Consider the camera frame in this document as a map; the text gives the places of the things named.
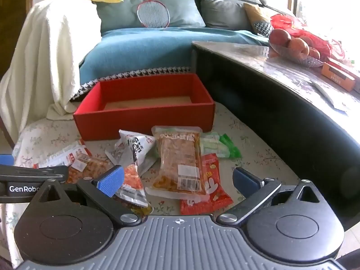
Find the red Trolli candy bag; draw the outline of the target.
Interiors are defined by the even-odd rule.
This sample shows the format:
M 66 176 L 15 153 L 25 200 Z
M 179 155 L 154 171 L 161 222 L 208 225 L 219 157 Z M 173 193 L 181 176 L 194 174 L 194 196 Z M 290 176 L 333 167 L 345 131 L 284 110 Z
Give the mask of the red Trolli candy bag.
M 207 201 L 181 200 L 181 215 L 202 215 L 213 213 L 233 204 L 232 198 L 221 186 L 219 160 L 216 154 L 201 157 L 202 171 L 206 173 L 205 188 L 209 195 Z

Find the white bamboo shoot snack bag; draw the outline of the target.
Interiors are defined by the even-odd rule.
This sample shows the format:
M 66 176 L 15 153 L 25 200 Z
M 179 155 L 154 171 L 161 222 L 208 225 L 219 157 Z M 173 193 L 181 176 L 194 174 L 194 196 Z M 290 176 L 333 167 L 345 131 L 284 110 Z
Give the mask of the white bamboo shoot snack bag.
M 119 140 L 112 148 L 105 150 L 111 163 L 120 165 L 124 169 L 124 182 L 115 195 L 130 204 L 146 208 L 148 201 L 140 177 L 158 159 L 156 139 L 153 136 L 126 130 L 119 130 L 119 135 Z

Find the red white spicy strip pack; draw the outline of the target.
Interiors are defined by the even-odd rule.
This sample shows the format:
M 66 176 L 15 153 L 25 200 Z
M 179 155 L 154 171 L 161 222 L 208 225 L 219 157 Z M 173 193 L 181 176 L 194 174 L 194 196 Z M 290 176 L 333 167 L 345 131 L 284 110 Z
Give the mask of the red white spicy strip pack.
M 46 168 L 55 166 L 70 166 L 81 155 L 85 154 L 91 156 L 91 152 L 86 147 L 82 139 L 77 140 L 55 154 L 50 155 L 44 160 L 40 160 L 33 164 L 33 168 Z

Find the green white snack bag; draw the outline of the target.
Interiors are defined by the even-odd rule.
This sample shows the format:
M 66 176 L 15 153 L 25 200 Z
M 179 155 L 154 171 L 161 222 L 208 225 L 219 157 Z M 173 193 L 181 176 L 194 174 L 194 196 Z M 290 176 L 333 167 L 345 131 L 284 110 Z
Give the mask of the green white snack bag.
M 225 133 L 203 133 L 200 138 L 201 155 L 215 154 L 218 158 L 235 159 L 241 158 L 239 148 Z

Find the clear orange tofu snack pack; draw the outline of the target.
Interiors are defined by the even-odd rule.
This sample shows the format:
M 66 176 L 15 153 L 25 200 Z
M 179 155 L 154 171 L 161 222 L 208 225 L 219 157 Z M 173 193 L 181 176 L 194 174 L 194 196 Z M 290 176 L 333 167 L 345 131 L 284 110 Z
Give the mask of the clear orange tofu snack pack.
M 190 126 L 154 126 L 160 167 L 147 194 L 167 199 L 209 200 L 201 161 L 202 129 Z

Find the dark red spicy snack pack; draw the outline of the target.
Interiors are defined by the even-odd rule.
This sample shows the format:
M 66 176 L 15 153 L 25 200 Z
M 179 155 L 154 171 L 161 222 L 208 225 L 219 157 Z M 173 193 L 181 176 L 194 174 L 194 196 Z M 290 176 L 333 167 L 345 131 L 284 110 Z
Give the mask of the dark red spicy snack pack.
M 107 161 L 94 158 L 87 154 L 80 154 L 68 167 L 68 179 L 66 183 L 76 183 L 84 177 L 96 179 L 110 168 Z

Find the white towel blanket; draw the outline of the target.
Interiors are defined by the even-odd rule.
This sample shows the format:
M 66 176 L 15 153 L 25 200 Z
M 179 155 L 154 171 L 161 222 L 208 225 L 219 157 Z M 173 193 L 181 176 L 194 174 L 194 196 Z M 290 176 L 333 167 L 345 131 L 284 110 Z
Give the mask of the white towel blanket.
M 14 142 L 34 121 L 72 119 L 79 66 L 100 41 L 101 19 L 89 0 L 43 0 L 31 8 L 1 79 L 1 119 Z

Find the red cardboard box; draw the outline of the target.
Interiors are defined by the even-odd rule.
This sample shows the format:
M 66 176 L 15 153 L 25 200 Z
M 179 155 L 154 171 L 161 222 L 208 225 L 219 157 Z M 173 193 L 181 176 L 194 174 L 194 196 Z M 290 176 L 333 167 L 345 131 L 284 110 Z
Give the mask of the red cardboard box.
M 151 134 L 154 126 L 212 130 L 215 103 L 196 74 L 132 77 L 97 83 L 74 113 L 85 141 L 114 140 L 119 130 Z

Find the dark coffee table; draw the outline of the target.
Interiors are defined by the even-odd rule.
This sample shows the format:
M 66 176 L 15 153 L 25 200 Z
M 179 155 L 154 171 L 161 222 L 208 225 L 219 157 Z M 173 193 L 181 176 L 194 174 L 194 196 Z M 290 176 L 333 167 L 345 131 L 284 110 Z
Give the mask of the dark coffee table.
M 301 179 L 315 183 L 346 229 L 359 222 L 359 96 L 334 110 L 315 85 L 328 79 L 268 47 L 195 41 L 192 70 L 212 98 L 253 130 Z

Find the white paper on table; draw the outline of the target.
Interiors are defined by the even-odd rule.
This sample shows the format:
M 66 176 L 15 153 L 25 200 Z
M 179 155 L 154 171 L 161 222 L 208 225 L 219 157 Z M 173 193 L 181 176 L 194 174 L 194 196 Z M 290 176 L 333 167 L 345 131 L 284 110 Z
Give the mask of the white paper on table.
M 347 105 L 345 97 L 342 93 L 336 90 L 323 87 L 316 81 L 310 81 L 311 85 L 333 106 L 333 109 L 341 112 L 347 111 Z

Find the glass fruit bowl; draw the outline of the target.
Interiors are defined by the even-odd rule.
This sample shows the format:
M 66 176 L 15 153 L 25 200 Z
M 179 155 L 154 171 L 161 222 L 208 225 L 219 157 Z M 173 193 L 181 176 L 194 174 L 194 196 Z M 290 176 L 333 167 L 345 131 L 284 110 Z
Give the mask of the glass fruit bowl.
M 319 59 L 307 56 L 300 51 L 290 49 L 288 47 L 283 47 L 280 45 L 275 45 L 270 43 L 270 46 L 274 51 L 281 57 L 290 60 L 293 63 L 307 67 L 307 68 L 318 68 L 323 66 L 323 62 Z

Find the peach fruit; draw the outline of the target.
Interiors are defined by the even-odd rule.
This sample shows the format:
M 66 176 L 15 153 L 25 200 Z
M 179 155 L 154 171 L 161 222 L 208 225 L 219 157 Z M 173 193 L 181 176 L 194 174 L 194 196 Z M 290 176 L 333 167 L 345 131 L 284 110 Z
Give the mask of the peach fruit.
M 277 46 L 288 47 L 292 37 L 284 29 L 274 29 L 269 35 L 269 43 Z
M 292 38 L 287 47 L 293 51 L 297 51 L 305 56 L 309 55 L 309 45 L 301 38 Z

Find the red plastic bag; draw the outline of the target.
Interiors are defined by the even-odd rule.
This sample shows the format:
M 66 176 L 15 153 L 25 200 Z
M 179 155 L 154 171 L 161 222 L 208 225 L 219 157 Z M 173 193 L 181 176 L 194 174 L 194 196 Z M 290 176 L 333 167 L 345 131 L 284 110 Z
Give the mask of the red plastic bag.
M 306 37 L 312 41 L 312 47 L 320 52 L 320 57 L 326 59 L 331 57 L 338 61 L 345 60 L 345 51 L 342 45 L 330 38 L 321 37 L 308 30 L 308 27 L 296 16 L 288 14 L 276 14 L 270 17 L 274 29 L 283 29 L 292 37 Z

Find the grey sofa cushion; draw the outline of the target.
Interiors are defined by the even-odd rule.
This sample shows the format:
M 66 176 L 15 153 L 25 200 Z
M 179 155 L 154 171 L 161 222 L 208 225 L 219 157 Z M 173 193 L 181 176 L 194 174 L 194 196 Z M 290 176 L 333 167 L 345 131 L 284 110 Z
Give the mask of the grey sofa cushion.
M 253 31 L 243 5 L 260 4 L 260 0 L 195 0 L 206 27 L 232 31 Z

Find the green sofa cushion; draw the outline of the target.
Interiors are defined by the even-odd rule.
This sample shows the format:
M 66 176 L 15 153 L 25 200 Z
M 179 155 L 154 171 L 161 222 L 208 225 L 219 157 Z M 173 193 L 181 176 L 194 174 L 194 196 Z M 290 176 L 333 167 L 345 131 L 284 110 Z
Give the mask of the green sofa cushion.
M 195 0 L 123 0 L 98 2 L 101 31 L 132 27 L 204 27 Z

